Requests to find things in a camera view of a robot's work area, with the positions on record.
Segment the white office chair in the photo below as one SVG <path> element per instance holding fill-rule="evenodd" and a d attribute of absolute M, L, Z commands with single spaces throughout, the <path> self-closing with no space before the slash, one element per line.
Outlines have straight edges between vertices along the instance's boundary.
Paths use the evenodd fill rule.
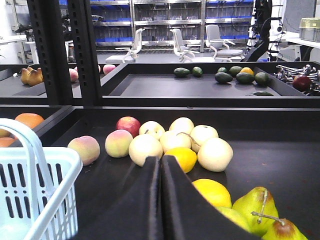
<path fill-rule="evenodd" d="M 170 29 L 173 33 L 173 52 L 179 57 L 179 62 L 182 63 L 213 63 L 215 60 L 212 57 L 196 57 L 198 51 L 189 50 L 191 46 L 200 46 L 199 44 L 190 44 L 185 46 L 182 38 L 181 30 L 179 28 Z"/>
<path fill-rule="evenodd" d="M 220 29 L 218 25 L 206 25 L 205 26 L 207 39 L 205 40 L 205 45 L 214 51 L 212 57 L 216 60 L 222 60 L 227 62 L 241 61 L 244 58 L 244 53 L 242 49 L 230 49 L 227 43 L 235 45 L 234 42 L 228 39 L 221 39 Z"/>
<path fill-rule="evenodd" d="M 142 49 L 142 32 L 144 28 L 139 28 L 135 31 L 133 46 L 130 47 L 116 47 L 115 49 L 128 50 L 126 55 L 112 55 L 105 59 L 106 63 L 134 63 L 139 57 L 138 53 Z"/>

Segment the green avocado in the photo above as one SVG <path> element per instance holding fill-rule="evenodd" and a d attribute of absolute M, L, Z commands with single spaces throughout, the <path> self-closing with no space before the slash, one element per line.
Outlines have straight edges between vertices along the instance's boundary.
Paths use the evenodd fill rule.
<path fill-rule="evenodd" d="M 236 76 L 235 79 L 240 83 L 240 84 L 250 84 L 255 80 L 255 76 L 251 75 L 250 73 L 247 72 L 239 72 Z"/>
<path fill-rule="evenodd" d="M 255 91 L 251 94 L 255 95 L 255 96 L 274 96 L 272 93 L 267 92 L 267 91 Z"/>
<path fill-rule="evenodd" d="M 269 83 L 269 76 L 267 73 L 261 71 L 254 75 L 254 80 L 259 86 L 267 86 Z"/>
<path fill-rule="evenodd" d="M 184 67 L 178 67 L 173 71 L 174 75 L 176 75 L 178 78 L 183 78 L 187 76 L 190 73 L 189 69 L 186 69 Z"/>
<path fill-rule="evenodd" d="M 234 79 L 231 75 L 222 71 L 217 72 L 214 77 L 215 77 L 215 80 L 220 84 L 229 83 Z"/>
<path fill-rule="evenodd" d="M 220 67 L 217 71 L 217 73 L 220 73 L 220 72 L 223 72 L 223 73 L 228 73 L 228 70 L 225 68 L 225 67 Z"/>
<path fill-rule="evenodd" d="M 198 66 L 195 66 L 192 69 L 192 75 L 195 77 L 201 77 L 201 75 L 204 73 L 204 71 L 202 71 L 202 69 Z"/>
<path fill-rule="evenodd" d="M 229 73 L 231 74 L 232 77 L 235 77 L 240 71 L 242 70 L 243 67 L 241 66 L 232 66 L 229 69 Z"/>

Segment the yellow fruit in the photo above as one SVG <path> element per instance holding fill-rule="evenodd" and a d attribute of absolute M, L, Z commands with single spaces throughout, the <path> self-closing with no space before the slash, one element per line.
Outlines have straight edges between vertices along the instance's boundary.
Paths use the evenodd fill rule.
<path fill-rule="evenodd" d="M 240 212 L 225 206 L 216 206 L 215 208 L 226 218 L 237 224 L 240 228 L 243 228 L 247 232 L 251 233 L 247 219 Z"/>
<path fill-rule="evenodd" d="M 221 183 L 211 179 L 201 178 L 193 181 L 192 184 L 213 206 L 231 208 L 230 193 Z"/>
<path fill-rule="evenodd" d="M 179 146 L 169 149 L 164 155 L 175 156 L 183 172 L 190 172 L 197 161 L 197 154 L 188 147 Z"/>
<path fill-rule="evenodd" d="M 242 68 L 240 73 L 248 73 L 248 74 L 251 74 L 252 76 L 255 75 L 254 71 L 252 71 L 252 69 L 250 67 L 247 67 L 247 66 Z"/>

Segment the white wall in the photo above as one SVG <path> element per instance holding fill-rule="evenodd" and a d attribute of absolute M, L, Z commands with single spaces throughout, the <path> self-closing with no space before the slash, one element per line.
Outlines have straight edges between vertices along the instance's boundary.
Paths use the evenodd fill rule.
<path fill-rule="evenodd" d="M 28 7 L 19 6 L 17 13 L 25 19 L 25 16 L 28 15 Z M 2 37 L 16 35 L 11 29 L 11 26 L 14 25 L 12 14 L 12 7 L 6 4 L 5 0 L 0 0 L 0 36 Z M 5 57 L 0 57 L 0 64 L 21 64 L 22 61 L 17 56 L 20 49 L 20 43 L 0 45 L 0 55 Z"/>

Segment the apple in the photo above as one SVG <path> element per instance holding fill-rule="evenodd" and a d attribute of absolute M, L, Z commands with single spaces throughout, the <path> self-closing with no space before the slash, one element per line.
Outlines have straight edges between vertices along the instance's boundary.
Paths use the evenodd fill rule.
<path fill-rule="evenodd" d="M 140 167 L 145 164 L 146 157 L 161 158 L 162 154 L 161 143 L 149 134 L 136 136 L 129 145 L 129 156 Z"/>
<path fill-rule="evenodd" d="M 4 130 L 2 128 L 0 128 L 0 138 L 6 138 L 10 136 L 10 132 L 7 130 Z"/>
<path fill-rule="evenodd" d="M 92 136 L 76 137 L 69 142 L 67 147 L 79 154 L 83 166 L 93 163 L 100 155 L 99 143 Z"/>
<path fill-rule="evenodd" d="M 234 152 L 229 143 L 219 137 L 213 137 L 202 144 L 197 157 L 204 169 L 222 172 L 227 168 L 233 155 Z"/>
<path fill-rule="evenodd" d="M 129 133 L 131 133 L 133 138 L 139 135 L 140 127 L 141 127 L 141 123 L 133 116 L 121 117 L 116 122 L 116 125 L 115 125 L 115 128 L 117 130 L 119 129 L 127 130 Z"/>
<path fill-rule="evenodd" d="M 108 73 L 110 73 L 113 69 L 115 69 L 116 66 L 113 64 L 105 64 L 102 68 L 102 71 L 105 75 L 107 75 Z"/>
<path fill-rule="evenodd" d="M 195 126 L 192 129 L 190 136 L 196 142 L 195 143 L 193 140 L 191 141 L 191 149 L 196 153 L 199 151 L 200 146 L 204 144 L 206 140 L 219 137 L 217 130 L 214 127 L 208 125 Z"/>
<path fill-rule="evenodd" d="M 127 130 L 115 130 L 105 139 L 105 151 L 110 157 L 123 158 L 129 154 L 129 145 L 132 140 L 133 137 Z"/>
<path fill-rule="evenodd" d="M 191 141 L 188 135 L 180 133 L 178 131 L 169 130 L 165 131 L 160 137 L 160 143 L 162 145 L 163 152 L 166 153 L 169 149 L 176 147 L 191 148 Z"/>
<path fill-rule="evenodd" d="M 156 121 L 146 121 L 139 128 L 139 134 L 148 134 L 159 140 L 161 135 L 164 134 L 165 129 Z"/>
<path fill-rule="evenodd" d="M 171 123 L 169 130 L 175 130 L 190 134 L 194 127 L 194 123 L 189 118 L 179 117 Z"/>
<path fill-rule="evenodd" d="M 70 74 L 70 81 L 72 83 L 74 83 L 75 81 L 78 80 L 79 78 L 79 74 L 76 70 L 72 69 L 72 68 L 69 68 L 69 74 Z"/>

